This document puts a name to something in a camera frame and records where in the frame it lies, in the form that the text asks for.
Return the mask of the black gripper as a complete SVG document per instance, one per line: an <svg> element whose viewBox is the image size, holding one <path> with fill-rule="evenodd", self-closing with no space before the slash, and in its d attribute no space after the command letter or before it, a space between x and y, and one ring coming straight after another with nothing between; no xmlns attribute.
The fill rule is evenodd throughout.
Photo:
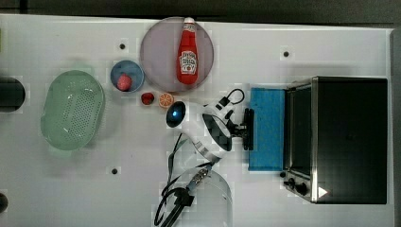
<svg viewBox="0 0 401 227"><path fill-rule="evenodd" d="M242 139L243 148L245 150L253 150L253 109L245 109L243 121L240 124L235 124L231 119L229 119L226 126L233 137L240 137Z"/></svg>

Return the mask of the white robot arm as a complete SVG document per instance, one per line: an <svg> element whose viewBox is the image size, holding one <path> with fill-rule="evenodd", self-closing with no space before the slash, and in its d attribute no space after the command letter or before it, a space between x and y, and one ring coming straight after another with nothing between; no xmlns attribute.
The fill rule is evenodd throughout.
<svg viewBox="0 0 401 227"><path fill-rule="evenodd" d="M166 204L170 195L173 195L176 200L172 212L164 220L162 227L172 227L183 209L192 205L195 199L192 192L212 171L212 166L232 151L234 137L242 139L245 150L253 150L254 110L246 108L243 122L235 124L231 120L234 109L231 102L223 105L219 101L205 106L193 102L176 101L169 107L166 113L166 124L171 129L185 134L207 163L199 165L200 170L184 187L170 189L169 187L177 179L168 180L162 193L161 204Z"/></svg>

